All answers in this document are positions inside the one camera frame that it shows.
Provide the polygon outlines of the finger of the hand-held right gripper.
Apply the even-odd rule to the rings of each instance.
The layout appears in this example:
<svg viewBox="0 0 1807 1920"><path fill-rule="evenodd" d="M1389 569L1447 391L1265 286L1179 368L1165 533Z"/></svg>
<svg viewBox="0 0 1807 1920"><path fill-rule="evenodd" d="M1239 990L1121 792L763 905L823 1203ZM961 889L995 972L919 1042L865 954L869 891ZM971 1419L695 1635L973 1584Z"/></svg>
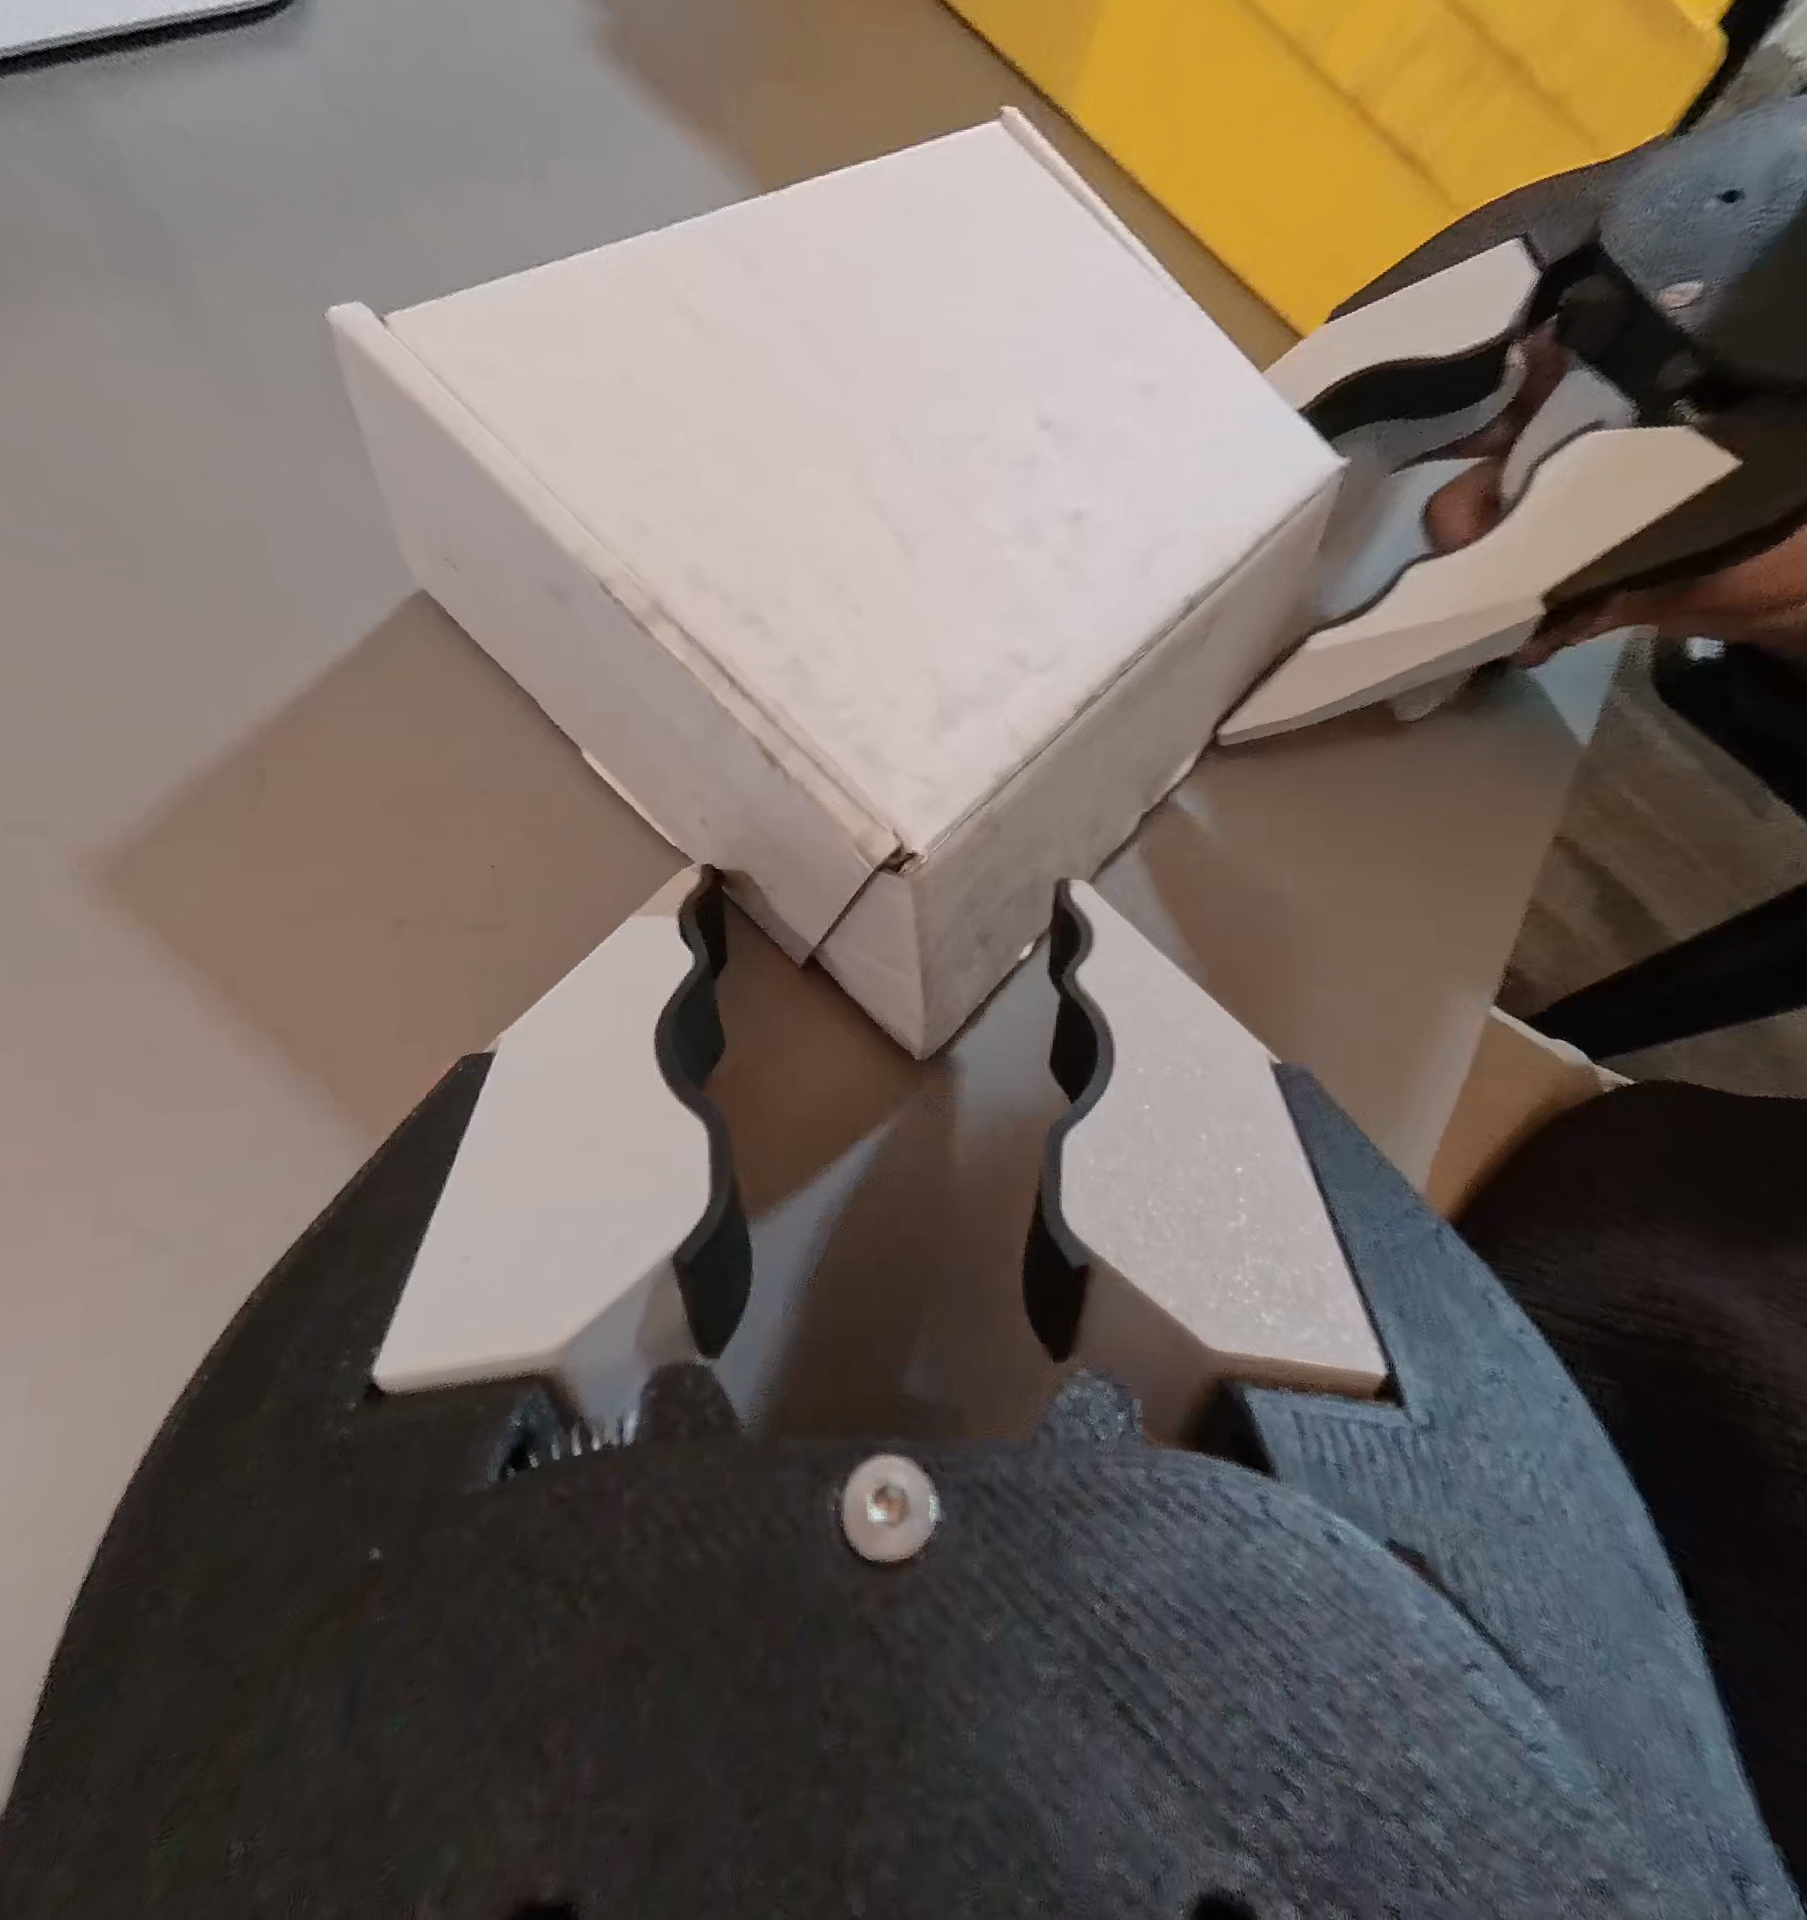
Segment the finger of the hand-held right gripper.
<svg viewBox="0 0 1807 1920"><path fill-rule="evenodd" d="M1265 381L1333 450L1441 450L1513 398L1537 286L1535 252L1507 240L1327 320Z"/></svg>
<svg viewBox="0 0 1807 1920"><path fill-rule="evenodd" d="M1417 695L1509 658L1573 574L1737 467L1687 426L1577 434L1465 548L1409 564L1367 607L1309 633L1217 728L1227 747Z"/></svg>

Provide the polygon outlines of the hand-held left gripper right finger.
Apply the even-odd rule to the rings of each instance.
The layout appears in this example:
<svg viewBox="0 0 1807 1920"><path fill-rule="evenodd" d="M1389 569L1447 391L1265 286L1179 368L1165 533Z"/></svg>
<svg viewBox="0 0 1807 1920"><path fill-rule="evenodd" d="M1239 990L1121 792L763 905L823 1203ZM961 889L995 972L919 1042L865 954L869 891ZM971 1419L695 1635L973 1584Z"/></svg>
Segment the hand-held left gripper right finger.
<svg viewBox="0 0 1807 1920"><path fill-rule="evenodd" d="M1083 879L1047 949L1061 1096L1021 1301L1047 1356L1193 1442L1235 1388L1377 1403L1389 1363L1275 1056Z"/></svg>

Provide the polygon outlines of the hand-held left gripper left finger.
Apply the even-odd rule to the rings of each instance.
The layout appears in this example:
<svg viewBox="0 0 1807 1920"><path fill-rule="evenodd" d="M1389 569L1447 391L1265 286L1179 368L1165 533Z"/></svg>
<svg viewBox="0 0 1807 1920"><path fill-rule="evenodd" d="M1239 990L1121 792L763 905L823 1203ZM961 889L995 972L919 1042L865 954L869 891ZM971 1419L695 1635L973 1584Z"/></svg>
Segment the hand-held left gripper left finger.
<svg viewBox="0 0 1807 1920"><path fill-rule="evenodd" d="M513 1020L371 1368L375 1388L539 1380L631 1428L651 1375L739 1329L751 1247L723 1060L723 887L685 868Z"/></svg>

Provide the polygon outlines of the yellow plastic bin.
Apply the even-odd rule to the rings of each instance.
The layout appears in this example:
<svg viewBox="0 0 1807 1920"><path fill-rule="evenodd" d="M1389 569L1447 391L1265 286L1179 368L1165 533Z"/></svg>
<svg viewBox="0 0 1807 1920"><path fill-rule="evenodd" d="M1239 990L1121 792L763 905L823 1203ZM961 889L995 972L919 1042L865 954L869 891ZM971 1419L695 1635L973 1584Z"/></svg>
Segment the yellow plastic bin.
<svg viewBox="0 0 1807 1920"><path fill-rule="evenodd" d="M951 1L1297 332L1493 200L1665 133L1727 1Z"/></svg>

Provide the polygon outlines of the white cardboard mailer box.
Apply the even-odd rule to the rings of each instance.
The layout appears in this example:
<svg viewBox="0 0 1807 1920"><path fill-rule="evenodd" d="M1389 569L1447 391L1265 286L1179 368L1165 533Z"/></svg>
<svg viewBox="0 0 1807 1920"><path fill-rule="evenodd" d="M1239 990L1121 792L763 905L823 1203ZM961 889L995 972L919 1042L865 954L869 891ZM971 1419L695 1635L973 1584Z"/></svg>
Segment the white cardboard mailer box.
<svg viewBox="0 0 1807 1920"><path fill-rule="evenodd" d="M417 585L917 1060L1295 640L1345 471L1013 107L327 323Z"/></svg>

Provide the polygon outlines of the person's right forearm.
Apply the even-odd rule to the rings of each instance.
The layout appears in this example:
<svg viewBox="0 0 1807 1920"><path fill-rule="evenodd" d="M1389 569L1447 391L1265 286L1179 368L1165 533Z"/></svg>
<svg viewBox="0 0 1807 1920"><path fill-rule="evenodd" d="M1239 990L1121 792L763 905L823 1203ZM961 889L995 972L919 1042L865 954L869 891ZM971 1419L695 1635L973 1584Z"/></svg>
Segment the person's right forearm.
<svg viewBox="0 0 1807 1920"><path fill-rule="evenodd" d="M1651 686L1807 825L1807 667L1745 642L1659 640Z"/></svg>

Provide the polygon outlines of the grey desk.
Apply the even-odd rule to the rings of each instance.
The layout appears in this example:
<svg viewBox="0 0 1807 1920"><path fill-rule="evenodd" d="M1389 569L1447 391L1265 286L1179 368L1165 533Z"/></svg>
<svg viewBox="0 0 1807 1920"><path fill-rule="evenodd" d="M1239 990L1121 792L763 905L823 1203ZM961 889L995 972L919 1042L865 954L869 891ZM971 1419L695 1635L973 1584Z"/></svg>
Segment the grey desk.
<svg viewBox="0 0 1807 1920"><path fill-rule="evenodd" d="M407 308L1029 114L941 4L291 4L0 75L0 1810L129 1475L459 1056L675 872L389 537L327 309ZM1615 674L1207 755L1101 887L1417 1184ZM769 1431L1027 1429L1053 996L917 1063L729 917L713 1090Z"/></svg>

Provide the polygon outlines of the person's right hand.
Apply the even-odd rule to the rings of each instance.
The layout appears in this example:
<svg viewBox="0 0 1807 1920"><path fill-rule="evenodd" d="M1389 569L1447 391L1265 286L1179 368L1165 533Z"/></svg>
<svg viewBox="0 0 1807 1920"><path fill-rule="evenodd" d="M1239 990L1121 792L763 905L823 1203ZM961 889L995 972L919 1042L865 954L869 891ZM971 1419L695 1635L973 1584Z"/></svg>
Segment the person's right hand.
<svg viewBox="0 0 1807 1920"><path fill-rule="evenodd" d="M1571 368L1571 357L1549 327L1539 327L1515 348L1511 363L1521 372L1513 399L1447 450L1465 460L1465 467L1425 504L1425 536L1437 553L1467 545L1499 520L1499 471L1507 450ZM1509 665L1535 667L1569 645L1621 627L1649 627L1669 640L1739 642L1807 662L1807 520L1785 540L1713 574L1629 588L1599 606L1547 615Z"/></svg>

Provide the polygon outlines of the beige chair seat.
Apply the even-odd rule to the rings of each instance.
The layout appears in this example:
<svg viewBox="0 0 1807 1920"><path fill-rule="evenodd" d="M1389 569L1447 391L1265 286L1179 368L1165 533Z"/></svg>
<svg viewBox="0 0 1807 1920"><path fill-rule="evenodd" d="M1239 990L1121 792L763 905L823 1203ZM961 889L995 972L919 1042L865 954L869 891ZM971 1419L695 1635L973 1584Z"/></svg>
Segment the beige chair seat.
<svg viewBox="0 0 1807 1920"><path fill-rule="evenodd" d="M1431 1206L1457 1221L1515 1149L1561 1114L1631 1082L1575 1045L1491 1005L1425 1180Z"/></svg>

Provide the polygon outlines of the person's torso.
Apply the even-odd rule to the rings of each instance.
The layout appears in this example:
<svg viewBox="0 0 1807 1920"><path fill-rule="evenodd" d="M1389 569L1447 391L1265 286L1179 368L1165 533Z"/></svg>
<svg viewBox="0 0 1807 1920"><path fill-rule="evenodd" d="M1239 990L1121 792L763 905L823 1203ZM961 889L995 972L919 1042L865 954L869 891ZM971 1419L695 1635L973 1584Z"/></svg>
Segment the person's torso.
<svg viewBox="0 0 1807 1920"><path fill-rule="evenodd" d="M1807 1901L1807 1099L1603 1092L1461 1233L1635 1475Z"/></svg>

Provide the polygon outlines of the white document stand wooden board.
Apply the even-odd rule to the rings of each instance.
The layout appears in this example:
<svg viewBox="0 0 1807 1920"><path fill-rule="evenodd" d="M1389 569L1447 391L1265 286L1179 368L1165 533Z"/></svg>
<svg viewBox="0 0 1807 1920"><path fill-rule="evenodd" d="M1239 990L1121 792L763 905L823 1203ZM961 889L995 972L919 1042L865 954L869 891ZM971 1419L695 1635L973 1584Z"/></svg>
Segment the white document stand wooden board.
<svg viewBox="0 0 1807 1920"><path fill-rule="evenodd" d="M0 65L137 35L215 27L285 1L0 1Z"/></svg>

